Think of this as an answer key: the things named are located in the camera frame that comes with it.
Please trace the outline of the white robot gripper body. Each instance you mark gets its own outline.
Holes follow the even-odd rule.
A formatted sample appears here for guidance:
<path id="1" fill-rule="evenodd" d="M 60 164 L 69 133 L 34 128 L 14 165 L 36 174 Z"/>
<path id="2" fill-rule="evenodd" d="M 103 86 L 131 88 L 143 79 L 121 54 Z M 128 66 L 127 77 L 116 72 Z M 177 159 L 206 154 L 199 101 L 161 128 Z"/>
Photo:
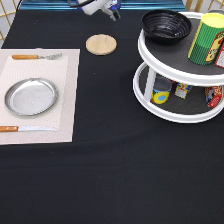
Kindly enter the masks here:
<path id="1" fill-rule="evenodd" d="M 94 0 L 93 2 L 89 3 L 88 5 L 83 6 L 82 9 L 85 14 L 92 15 L 96 11 L 101 10 L 101 9 L 110 10 L 112 3 L 113 3 L 112 0 Z"/>

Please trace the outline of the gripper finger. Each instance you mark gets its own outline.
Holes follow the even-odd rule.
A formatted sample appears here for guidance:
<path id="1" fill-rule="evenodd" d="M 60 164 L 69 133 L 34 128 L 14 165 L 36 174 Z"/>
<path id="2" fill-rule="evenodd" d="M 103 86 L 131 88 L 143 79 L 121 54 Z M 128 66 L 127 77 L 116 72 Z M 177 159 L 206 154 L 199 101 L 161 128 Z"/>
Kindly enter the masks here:
<path id="1" fill-rule="evenodd" d="M 121 18 L 121 16 L 120 16 L 120 14 L 119 14 L 117 9 L 114 9 L 113 15 L 114 15 L 116 20 Z"/>
<path id="2" fill-rule="evenodd" d="M 107 14 L 110 17 L 110 19 L 112 19 L 113 21 L 116 21 L 116 18 L 115 18 L 114 14 L 113 14 L 113 12 L 111 10 L 101 9 L 101 11 L 103 13 Z"/>

